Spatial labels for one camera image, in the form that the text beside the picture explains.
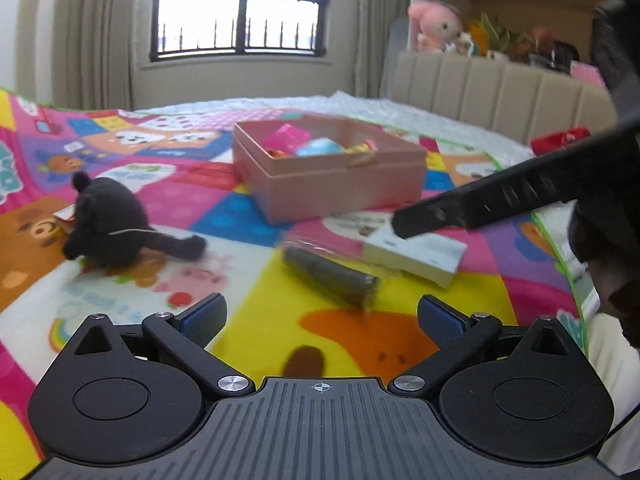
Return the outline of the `blue white tissue pack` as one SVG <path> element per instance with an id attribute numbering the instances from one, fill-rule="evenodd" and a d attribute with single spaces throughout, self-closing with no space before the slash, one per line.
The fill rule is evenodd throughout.
<path id="1" fill-rule="evenodd" d="M 335 155 L 344 153 L 345 149 L 329 138 L 312 139 L 296 148 L 294 154 L 299 157 Z"/>

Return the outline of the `red toy on bed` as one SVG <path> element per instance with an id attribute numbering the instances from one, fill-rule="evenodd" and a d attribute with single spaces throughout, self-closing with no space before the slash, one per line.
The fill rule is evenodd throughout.
<path id="1" fill-rule="evenodd" d="M 530 148 L 536 156 L 539 156 L 555 151 L 558 148 L 566 148 L 567 145 L 587 139 L 590 136 L 591 132 L 587 128 L 571 128 L 531 140 Z"/>

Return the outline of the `white flat box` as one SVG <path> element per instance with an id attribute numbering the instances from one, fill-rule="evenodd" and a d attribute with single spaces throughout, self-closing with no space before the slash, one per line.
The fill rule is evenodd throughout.
<path id="1" fill-rule="evenodd" d="M 363 240 L 362 256 L 386 268 L 448 288 L 467 249 L 467 244 L 435 233 L 404 240 L 385 223 Z"/>

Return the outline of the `beige padded headboard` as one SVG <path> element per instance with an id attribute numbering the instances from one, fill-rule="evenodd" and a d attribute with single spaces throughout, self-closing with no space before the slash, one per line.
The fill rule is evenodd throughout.
<path id="1" fill-rule="evenodd" d="M 608 92 L 570 76 L 524 64 L 405 51 L 390 99 L 484 128 L 521 144 L 551 133 L 615 126 Z"/>

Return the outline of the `dark foil sachet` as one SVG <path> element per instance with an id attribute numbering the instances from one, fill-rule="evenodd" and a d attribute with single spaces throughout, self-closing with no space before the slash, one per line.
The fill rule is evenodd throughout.
<path id="1" fill-rule="evenodd" d="M 301 280 L 355 308 L 363 308 L 375 296 L 380 284 L 375 275 L 293 245 L 282 250 L 282 260 Z"/>

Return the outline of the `black plush bear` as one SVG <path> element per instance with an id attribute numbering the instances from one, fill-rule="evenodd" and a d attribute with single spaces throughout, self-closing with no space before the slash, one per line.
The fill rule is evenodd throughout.
<path id="1" fill-rule="evenodd" d="M 145 249 L 184 261 L 204 255 L 203 237 L 178 238 L 153 229 L 142 203 L 125 185 L 89 177 L 85 171 L 73 173 L 72 185 L 77 197 L 73 231 L 63 245 L 66 259 L 84 257 L 98 266 L 129 266 Z"/>

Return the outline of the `colourful cartoon play mat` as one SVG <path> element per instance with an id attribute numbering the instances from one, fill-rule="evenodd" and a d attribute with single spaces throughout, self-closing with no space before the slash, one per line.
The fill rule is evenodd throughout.
<path id="1" fill-rule="evenodd" d="M 295 108 L 186 115 L 126 110 L 62 110 L 11 92 L 1 96 L 1 474 L 19 479 L 42 454 L 27 420 L 35 385 L 90 314 L 137 324 L 178 313 L 211 295 L 228 302 L 215 356 L 255 380 L 267 376 L 374 376 L 390 379 L 426 358 L 416 303 L 439 296 L 462 311 L 487 309 L 525 325 L 556 315 L 577 342 L 586 336 L 577 286 L 538 214 L 484 231 L 451 230 L 468 245 L 448 288 L 376 266 L 363 240 L 387 221 L 384 208 L 302 222 L 268 223 L 233 163 L 238 122 L 307 116 L 350 118 Z M 501 168 L 488 153 L 376 124 L 426 149 L 424 196 Z M 53 214 L 76 197 L 77 170 L 126 185 L 155 229 L 199 235 L 205 254 L 186 262 L 144 252 L 130 266 L 68 260 Z M 282 260 L 293 245 L 380 279 L 363 308 L 301 280 Z"/>

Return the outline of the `red white small book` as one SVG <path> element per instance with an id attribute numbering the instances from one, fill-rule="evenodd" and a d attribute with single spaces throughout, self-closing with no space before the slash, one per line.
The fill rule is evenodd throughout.
<path id="1" fill-rule="evenodd" d="M 66 233 L 70 234 L 74 230 L 75 205 L 71 204 L 53 214 L 55 222 Z"/>

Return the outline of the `yellow orange toy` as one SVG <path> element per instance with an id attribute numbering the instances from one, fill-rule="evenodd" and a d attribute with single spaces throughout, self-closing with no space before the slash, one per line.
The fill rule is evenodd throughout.
<path id="1" fill-rule="evenodd" d="M 477 47 L 478 56 L 486 56 L 490 51 L 506 53 L 511 44 L 511 32 L 499 19 L 488 14 L 469 22 L 468 33 Z"/>

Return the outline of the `pink cardboard box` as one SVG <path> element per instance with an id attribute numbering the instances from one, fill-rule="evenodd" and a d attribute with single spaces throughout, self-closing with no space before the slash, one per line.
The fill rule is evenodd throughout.
<path id="1" fill-rule="evenodd" d="M 283 127 L 307 133 L 304 143 L 329 140 L 339 153 L 300 156 L 285 151 Z M 238 122 L 233 128 L 236 172 L 271 224 L 339 212 L 414 203 L 426 173 L 426 149 L 397 131 L 348 118 L 312 117 Z"/>

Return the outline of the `pink plush bunny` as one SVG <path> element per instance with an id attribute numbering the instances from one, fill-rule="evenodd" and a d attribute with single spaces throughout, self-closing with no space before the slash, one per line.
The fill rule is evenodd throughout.
<path id="1" fill-rule="evenodd" d="M 418 1 L 408 7 L 408 17 L 418 25 L 416 51 L 471 56 L 472 37 L 463 29 L 459 14 L 437 1 Z"/>

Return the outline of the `beige curtain right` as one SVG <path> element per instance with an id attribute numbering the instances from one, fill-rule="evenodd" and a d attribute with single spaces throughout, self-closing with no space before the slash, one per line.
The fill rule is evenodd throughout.
<path id="1" fill-rule="evenodd" d="M 406 15 L 410 0 L 358 0 L 355 96 L 377 98 L 386 46 L 396 18 Z"/>

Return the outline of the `beige curtain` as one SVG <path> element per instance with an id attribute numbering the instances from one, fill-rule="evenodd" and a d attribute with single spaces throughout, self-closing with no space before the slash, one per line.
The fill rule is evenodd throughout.
<path id="1" fill-rule="evenodd" d="M 377 98 L 386 46 L 396 18 L 406 15 L 410 0 L 358 0 L 355 96 Z"/>
<path id="2" fill-rule="evenodd" d="M 17 0 L 12 90 L 78 110 L 140 107 L 153 0 Z"/>

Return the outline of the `dark framed window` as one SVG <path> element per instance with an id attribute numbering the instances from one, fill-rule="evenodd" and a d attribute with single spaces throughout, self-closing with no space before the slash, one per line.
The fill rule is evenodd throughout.
<path id="1" fill-rule="evenodd" d="M 330 0 L 152 0 L 152 62 L 326 55 Z"/>

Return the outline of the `beige curtain left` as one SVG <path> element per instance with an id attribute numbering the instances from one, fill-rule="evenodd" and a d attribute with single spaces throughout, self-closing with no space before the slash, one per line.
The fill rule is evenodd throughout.
<path id="1" fill-rule="evenodd" d="M 140 107 L 153 0 L 17 0 L 12 90 L 78 110 Z"/>

